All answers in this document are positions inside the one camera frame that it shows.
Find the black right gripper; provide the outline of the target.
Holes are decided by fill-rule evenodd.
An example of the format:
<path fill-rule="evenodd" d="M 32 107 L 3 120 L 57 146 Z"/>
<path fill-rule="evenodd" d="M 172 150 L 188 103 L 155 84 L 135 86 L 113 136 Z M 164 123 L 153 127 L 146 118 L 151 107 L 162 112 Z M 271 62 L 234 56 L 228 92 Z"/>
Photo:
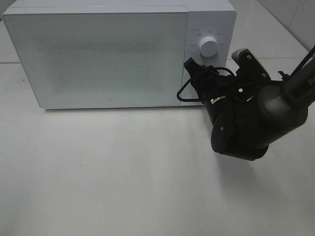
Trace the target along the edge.
<path fill-rule="evenodd" d="M 192 57 L 184 62 L 184 68 L 198 95 L 192 102 L 215 105 L 214 100 L 222 97 L 229 107 L 241 108 L 256 92 L 256 82 L 242 82 L 227 68 L 204 68 Z"/>

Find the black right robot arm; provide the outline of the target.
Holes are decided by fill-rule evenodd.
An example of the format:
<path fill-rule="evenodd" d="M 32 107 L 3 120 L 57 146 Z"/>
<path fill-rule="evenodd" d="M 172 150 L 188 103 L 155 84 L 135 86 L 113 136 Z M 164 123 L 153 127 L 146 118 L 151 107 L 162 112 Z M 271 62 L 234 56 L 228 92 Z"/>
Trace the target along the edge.
<path fill-rule="evenodd" d="M 248 161 L 261 158 L 269 145 L 303 125 L 315 100 L 315 52 L 310 50 L 291 74 L 270 78 L 251 51 L 232 54 L 238 70 L 200 65 L 184 68 L 212 123 L 214 152 Z"/>

